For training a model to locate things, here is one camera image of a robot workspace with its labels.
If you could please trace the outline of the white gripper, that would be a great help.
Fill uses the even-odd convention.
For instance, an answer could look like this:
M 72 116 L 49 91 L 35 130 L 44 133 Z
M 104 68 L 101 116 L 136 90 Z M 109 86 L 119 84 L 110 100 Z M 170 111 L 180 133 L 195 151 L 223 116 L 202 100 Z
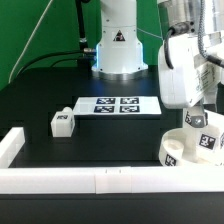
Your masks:
M 191 107 L 191 125 L 203 128 L 208 124 L 207 113 L 198 101 L 221 81 L 222 68 L 200 55 L 196 37 L 184 34 L 171 37 L 168 43 L 172 69 L 165 61 L 164 46 L 158 53 L 161 100 L 169 109 Z

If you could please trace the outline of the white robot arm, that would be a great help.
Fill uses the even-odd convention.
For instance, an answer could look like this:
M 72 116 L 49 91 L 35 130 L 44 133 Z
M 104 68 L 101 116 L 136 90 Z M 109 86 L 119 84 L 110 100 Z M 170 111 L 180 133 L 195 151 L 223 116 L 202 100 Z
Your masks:
M 128 80 L 144 74 L 137 38 L 137 1 L 100 0 L 102 36 L 93 75 Z M 208 124 L 204 106 L 224 72 L 224 0 L 157 0 L 162 46 L 158 52 L 161 100 L 183 109 L 195 128 Z

